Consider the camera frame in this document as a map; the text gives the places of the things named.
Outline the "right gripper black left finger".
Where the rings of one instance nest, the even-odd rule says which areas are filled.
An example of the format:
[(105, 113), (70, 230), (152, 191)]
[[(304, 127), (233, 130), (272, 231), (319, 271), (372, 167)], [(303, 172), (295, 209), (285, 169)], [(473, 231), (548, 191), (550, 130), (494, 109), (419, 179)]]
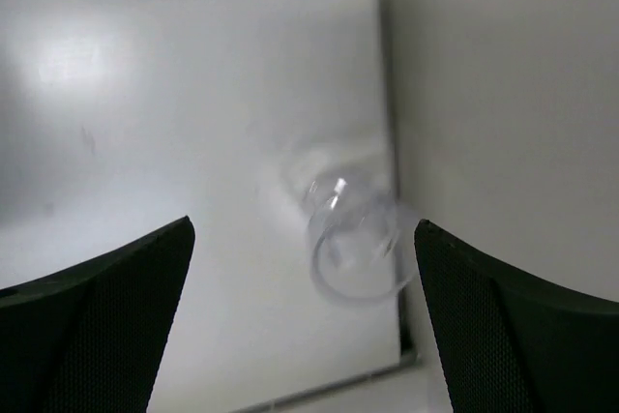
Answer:
[(144, 412), (186, 281), (190, 218), (1, 292), (4, 412)]

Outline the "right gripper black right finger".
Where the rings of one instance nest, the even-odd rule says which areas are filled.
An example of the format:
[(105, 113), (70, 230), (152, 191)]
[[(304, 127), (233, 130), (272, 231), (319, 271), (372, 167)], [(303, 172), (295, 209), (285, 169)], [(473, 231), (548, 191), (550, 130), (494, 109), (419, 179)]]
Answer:
[(428, 220), (414, 246), (454, 411), (617, 411), (617, 303), (537, 278)]

